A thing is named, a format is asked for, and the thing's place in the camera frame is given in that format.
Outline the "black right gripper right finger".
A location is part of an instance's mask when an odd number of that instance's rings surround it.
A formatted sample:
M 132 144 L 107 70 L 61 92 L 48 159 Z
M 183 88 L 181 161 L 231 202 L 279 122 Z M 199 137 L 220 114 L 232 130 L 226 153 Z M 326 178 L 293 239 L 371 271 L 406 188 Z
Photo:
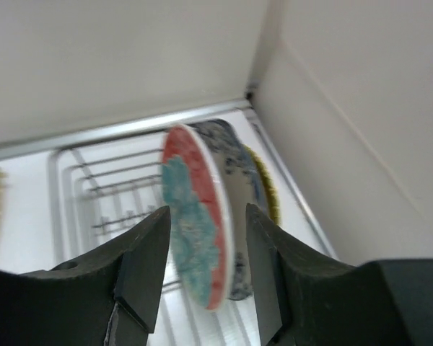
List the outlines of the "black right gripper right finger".
M 433 259 L 354 267 L 246 207 L 262 345 L 433 345 Z

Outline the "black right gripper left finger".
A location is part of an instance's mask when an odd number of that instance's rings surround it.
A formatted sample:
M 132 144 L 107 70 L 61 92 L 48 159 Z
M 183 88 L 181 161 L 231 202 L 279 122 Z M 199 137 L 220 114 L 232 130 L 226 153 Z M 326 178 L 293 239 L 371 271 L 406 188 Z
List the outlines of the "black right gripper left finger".
M 0 345 L 145 345 L 157 321 L 170 226 L 164 206 L 51 270 L 0 270 Z

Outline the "round yellow woven plate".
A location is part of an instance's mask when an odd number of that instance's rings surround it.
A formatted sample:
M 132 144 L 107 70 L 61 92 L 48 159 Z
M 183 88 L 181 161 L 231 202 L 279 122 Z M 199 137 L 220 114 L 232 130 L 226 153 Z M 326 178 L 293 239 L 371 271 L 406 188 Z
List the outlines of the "round yellow woven plate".
M 268 204 L 268 216 L 277 225 L 281 225 L 281 208 L 280 200 L 274 181 L 271 179 L 270 172 L 263 162 L 263 160 L 254 152 L 250 147 L 245 145 L 246 151 L 250 154 L 251 159 L 254 161 L 258 175 L 263 184 L 266 200 Z

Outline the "red and teal floral plate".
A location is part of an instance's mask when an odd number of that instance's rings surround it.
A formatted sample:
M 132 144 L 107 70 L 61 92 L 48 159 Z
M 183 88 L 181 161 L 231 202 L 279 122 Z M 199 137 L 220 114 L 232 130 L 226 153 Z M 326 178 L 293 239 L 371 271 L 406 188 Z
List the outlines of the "red and teal floral plate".
M 191 298 L 208 311 L 227 299 L 235 271 L 232 211 L 202 137 L 175 125 L 163 142 L 162 198 L 171 213 L 170 250 Z

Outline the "blue and white floral plate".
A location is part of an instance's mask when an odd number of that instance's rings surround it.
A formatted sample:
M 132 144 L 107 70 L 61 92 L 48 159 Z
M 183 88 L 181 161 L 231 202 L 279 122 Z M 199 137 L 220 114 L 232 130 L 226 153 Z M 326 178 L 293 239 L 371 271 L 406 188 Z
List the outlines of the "blue and white floral plate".
M 246 242 L 246 205 L 254 204 L 267 212 L 266 192 L 255 160 L 228 122 L 207 120 L 193 124 L 192 128 L 208 146 L 229 198 L 235 241 L 235 270 L 229 299 L 241 301 L 253 294 Z

